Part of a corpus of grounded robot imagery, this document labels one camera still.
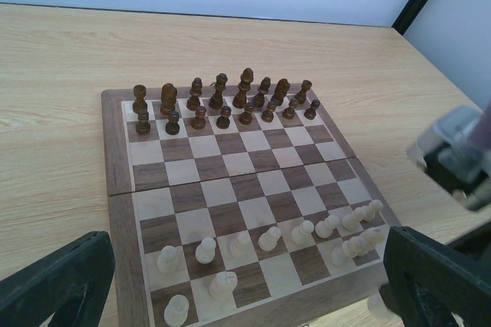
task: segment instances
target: brown pawn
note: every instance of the brown pawn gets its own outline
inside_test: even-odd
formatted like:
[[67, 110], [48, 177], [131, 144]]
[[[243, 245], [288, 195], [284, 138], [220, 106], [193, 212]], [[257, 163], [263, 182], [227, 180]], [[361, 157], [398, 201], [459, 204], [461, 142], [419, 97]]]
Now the brown pawn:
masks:
[[275, 118], [274, 112], [277, 107], [278, 105], [276, 104], [276, 102], [270, 101], [266, 106], [266, 110], [261, 114], [261, 120], [263, 120], [264, 122], [272, 122]]
[[287, 120], [291, 120], [293, 117], [295, 117], [295, 109], [298, 106], [298, 101], [296, 98], [292, 98], [290, 100], [290, 103], [288, 104], [288, 107], [285, 108], [283, 111], [283, 117], [286, 118]]
[[213, 110], [219, 110], [223, 106], [222, 93], [226, 88], [225, 84], [227, 81], [227, 75], [223, 73], [216, 75], [215, 93], [209, 99], [208, 103], [209, 107]]
[[220, 112], [220, 117], [216, 119], [216, 126], [220, 129], [226, 129], [230, 125], [230, 114], [232, 113], [232, 109], [228, 106], [223, 106], [222, 111]]
[[206, 108], [204, 108], [203, 106], [198, 106], [196, 107], [196, 112], [194, 114], [195, 117], [191, 121], [191, 127], [195, 130], [204, 129], [206, 125], [206, 120], [205, 120]]
[[160, 95], [160, 100], [162, 101], [160, 113], [164, 116], [169, 116], [170, 112], [176, 109], [176, 98], [177, 89], [171, 83], [165, 84], [162, 87], [162, 94]]
[[312, 88], [312, 83], [309, 80], [303, 80], [302, 82], [302, 89], [295, 94], [295, 98], [299, 102], [299, 104], [304, 104], [305, 101], [307, 100], [307, 91]]
[[232, 106], [244, 108], [247, 103], [247, 92], [251, 90], [251, 83], [254, 80], [254, 73], [250, 68], [246, 68], [240, 75], [239, 92], [233, 98]]
[[169, 121], [166, 124], [166, 133], [169, 135], [177, 135], [179, 133], [179, 114], [177, 111], [169, 112]]
[[191, 97], [187, 100], [186, 107], [190, 111], [195, 111], [196, 107], [200, 105], [199, 96], [202, 94], [201, 88], [203, 87], [203, 83], [200, 78], [194, 78], [193, 83], [191, 84], [191, 89], [189, 93]]
[[150, 122], [148, 111], [146, 109], [138, 111], [137, 133], [139, 135], [148, 135], [150, 133]]
[[310, 108], [307, 108], [305, 110], [304, 116], [305, 118], [308, 118], [309, 120], [314, 120], [315, 116], [317, 115], [317, 109], [321, 105], [321, 102], [319, 102], [317, 99], [314, 99], [312, 103], [310, 103]]
[[288, 80], [281, 79], [280, 81], [278, 81], [278, 84], [276, 85], [275, 93], [273, 94], [271, 100], [276, 102], [278, 106], [281, 106], [289, 90], [290, 90], [290, 83], [288, 82]]
[[244, 112], [240, 114], [239, 121], [242, 125], [250, 125], [252, 122], [252, 112], [254, 112], [254, 104], [249, 102], [244, 107]]
[[148, 106], [144, 98], [147, 95], [147, 89], [143, 85], [135, 85], [133, 95], [136, 98], [133, 102], [133, 112], [137, 114], [139, 110], [146, 110]]
[[266, 76], [264, 79], [262, 79], [261, 85], [259, 85], [258, 94], [256, 94], [252, 99], [252, 104], [254, 104], [254, 107], [261, 108], [264, 106], [264, 94], [268, 93], [269, 87], [271, 87], [271, 79]]

